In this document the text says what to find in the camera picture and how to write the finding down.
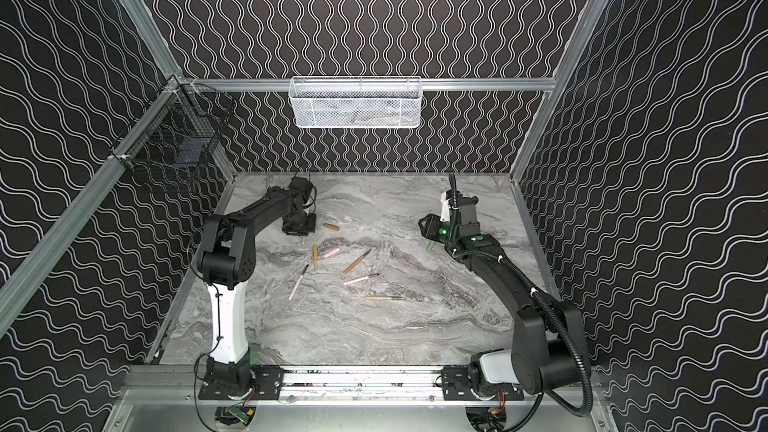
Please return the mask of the white pink pen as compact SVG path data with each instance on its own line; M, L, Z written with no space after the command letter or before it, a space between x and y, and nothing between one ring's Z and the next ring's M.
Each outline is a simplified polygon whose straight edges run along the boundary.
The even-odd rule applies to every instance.
M296 279L296 281L295 281L295 283L294 283L294 285L293 285L293 288L292 288L292 290L291 290L291 292L290 292L290 294L289 294L289 297L288 297L288 300L289 300L289 301L292 301L292 300L294 299L294 297L295 297L295 295L296 295L296 293L297 293L297 291L298 291L298 289L299 289L299 287L300 287L300 284L301 284L301 282L303 281L304 277L306 276L306 274L307 274L307 272L308 272L309 268L310 268L310 264L307 264L307 265L306 265L306 266L303 268L302 272L299 274L299 276L298 276L298 278Z

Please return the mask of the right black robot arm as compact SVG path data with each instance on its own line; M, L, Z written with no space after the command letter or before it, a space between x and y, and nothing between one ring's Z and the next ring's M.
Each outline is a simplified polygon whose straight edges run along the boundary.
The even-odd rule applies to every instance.
M570 413L586 416L593 406L591 364L581 311L537 287L481 231L476 197L441 195L441 212L419 220L421 235L444 246L456 262L482 279L513 319L509 363L518 383L544 393Z

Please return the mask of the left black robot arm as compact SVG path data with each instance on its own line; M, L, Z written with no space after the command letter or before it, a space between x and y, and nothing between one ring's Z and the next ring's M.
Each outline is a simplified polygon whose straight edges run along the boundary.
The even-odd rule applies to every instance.
M211 301L212 346L205 354L200 397L245 397L254 388L245 334L245 295L256 268L256 236L280 220L287 236L316 229L316 187L309 175L295 175L286 186L272 186L255 202L206 221L196 270Z

